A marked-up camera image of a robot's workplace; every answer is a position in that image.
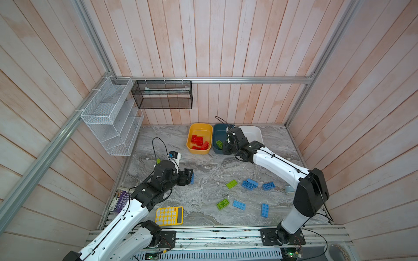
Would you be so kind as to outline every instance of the aluminum rail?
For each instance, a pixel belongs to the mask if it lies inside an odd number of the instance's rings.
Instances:
[[[191,81],[193,84],[309,84],[312,78],[303,77],[132,77],[136,80]]]
[[[96,84],[93,89],[97,89],[105,81],[104,77],[108,77],[111,73],[106,73],[103,78]],[[62,148],[71,138],[71,135],[80,125],[82,110],[93,98],[96,90],[92,90],[84,99],[76,111],[69,117],[68,121],[55,135],[55,137],[45,147],[39,157],[32,163],[28,170],[23,174],[13,190],[7,195],[7,198],[0,205],[0,235],[6,230],[9,223],[25,203],[26,199],[35,189],[45,172],[56,159]]]
[[[315,84],[316,79],[323,71],[326,63],[329,61],[336,46],[338,45],[342,36],[344,35],[344,32],[347,30],[348,25],[352,21],[355,13],[358,11],[358,9],[363,4],[363,2],[364,0],[351,0],[351,2],[349,3],[347,10],[345,11],[328,45],[326,46],[325,51],[323,55],[321,56],[321,59],[318,62],[318,65],[315,67],[313,71],[312,81],[307,86],[305,86],[301,95],[299,96],[299,99],[295,103],[295,106],[293,106],[292,111],[289,114],[289,118],[285,123],[287,127],[292,124],[293,119],[295,118],[299,109],[302,107],[302,104],[305,101],[306,97],[308,96],[310,90],[312,89],[312,86]]]

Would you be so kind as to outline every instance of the mounting plate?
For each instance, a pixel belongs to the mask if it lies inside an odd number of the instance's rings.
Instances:
[[[263,242],[263,246],[278,246],[279,245],[276,240],[277,239],[276,230],[277,230],[276,228],[260,229],[261,241]],[[289,240],[290,244],[288,246],[298,245],[299,244],[298,238],[301,241],[301,245],[306,244],[305,237],[303,236],[303,233],[302,233],[302,229],[298,229],[296,233],[291,235],[291,238]]]
[[[176,246],[176,232],[174,230],[161,231],[161,248],[174,248],[175,246]]]

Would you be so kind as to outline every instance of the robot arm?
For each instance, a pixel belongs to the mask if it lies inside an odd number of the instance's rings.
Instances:
[[[278,244],[289,244],[290,236],[316,215],[329,198],[324,174],[316,168],[309,170],[293,164],[275,155],[258,141],[248,142],[238,127],[229,129],[227,135],[228,141],[223,144],[223,154],[234,154],[240,161],[262,166],[296,189],[292,210],[277,226]]]
[[[139,184],[130,200],[114,220],[80,252],[69,252],[63,261],[128,260],[138,249],[157,247],[161,238],[161,227],[151,220],[141,224],[129,239],[123,239],[154,206],[163,202],[164,194],[174,186],[190,184],[192,169],[181,171],[178,167],[180,153],[170,152],[168,160],[156,164],[151,175]]]

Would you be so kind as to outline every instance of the gray marble table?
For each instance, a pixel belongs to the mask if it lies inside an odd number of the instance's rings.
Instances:
[[[282,124],[260,125],[264,144],[276,154],[302,165],[286,128]],[[153,170],[155,157],[151,141],[160,137],[167,150],[181,153],[180,168],[194,170],[194,184],[185,187],[176,186],[172,195],[165,202],[158,204],[147,216],[155,220],[157,208],[166,206],[183,206],[185,226],[275,226],[290,211],[293,196],[286,195],[288,184],[267,169],[249,162],[240,162],[233,155],[215,154],[211,149],[207,155],[191,154],[186,147],[189,126],[143,126],[139,133],[137,146],[132,154],[128,173],[122,183],[131,188],[144,180]],[[164,145],[154,141],[158,158],[164,159]],[[249,191],[241,186],[242,181],[251,178],[260,185],[274,182],[274,190],[264,191],[260,186]],[[235,179],[238,185],[232,189],[226,183]],[[228,199],[229,205],[218,210],[216,203]],[[234,200],[246,204],[241,210],[232,205]],[[261,217],[261,204],[269,205],[268,218]],[[326,218],[319,215],[308,221],[308,224],[326,224]]]

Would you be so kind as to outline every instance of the wire mesh basket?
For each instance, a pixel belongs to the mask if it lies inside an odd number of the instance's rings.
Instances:
[[[140,109],[191,109],[191,81],[137,80],[132,95]]]
[[[81,117],[86,124],[113,124],[132,89],[132,79],[109,77],[94,95]]]
[[[87,124],[109,155],[129,156],[144,115],[136,117],[134,99],[125,101],[113,124]]]

